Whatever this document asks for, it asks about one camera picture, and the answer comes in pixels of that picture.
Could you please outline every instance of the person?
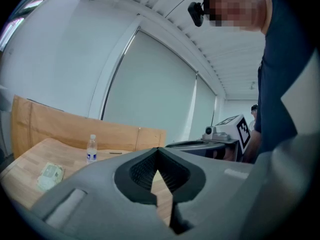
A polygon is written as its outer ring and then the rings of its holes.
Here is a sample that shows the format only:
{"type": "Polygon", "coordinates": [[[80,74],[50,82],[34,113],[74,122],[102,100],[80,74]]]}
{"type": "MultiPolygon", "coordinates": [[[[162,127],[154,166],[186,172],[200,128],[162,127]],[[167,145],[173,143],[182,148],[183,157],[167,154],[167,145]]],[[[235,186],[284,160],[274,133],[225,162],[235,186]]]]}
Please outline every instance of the person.
{"type": "Polygon", "coordinates": [[[253,115],[254,120],[249,123],[249,130],[252,132],[255,129],[256,119],[257,119],[257,111],[258,111],[258,105],[255,104],[251,107],[251,115],[253,115]]]}
{"type": "Polygon", "coordinates": [[[319,124],[309,120],[320,122],[319,56],[305,21],[298,20],[288,1],[203,0],[203,11],[215,26],[265,35],[256,122],[243,161],[254,163],[258,154],[298,133],[319,131],[319,124]],[[304,107],[310,116],[301,116],[304,107]]]}

